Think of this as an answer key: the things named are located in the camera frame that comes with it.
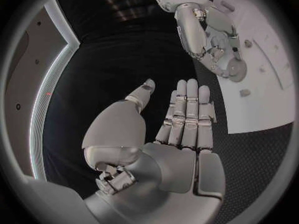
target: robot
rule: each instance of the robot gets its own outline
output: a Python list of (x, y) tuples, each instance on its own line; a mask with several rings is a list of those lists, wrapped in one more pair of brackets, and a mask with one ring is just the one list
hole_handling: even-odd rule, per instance
[[(156, 1), (174, 12), (182, 46), (193, 59), (217, 76), (244, 78), (236, 28), (212, 2)], [(224, 46), (214, 39), (212, 48), (205, 48), (204, 20), (227, 34), (234, 58), (226, 70), (217, 65)], [(100, 223), (211, 223), (223, 203), (225, 175), (213, 153), (212, 123), (217, 120), (210, 90), (198, 87), (195, 79), (180, 80), (155, 140), (144, 144), (146, 124), (140, 113), (154, 90), (148, 79), (103, 110), (87, 130), (82, 148), (87, 164), (99, 171), (99, 191), (86, 205)]]

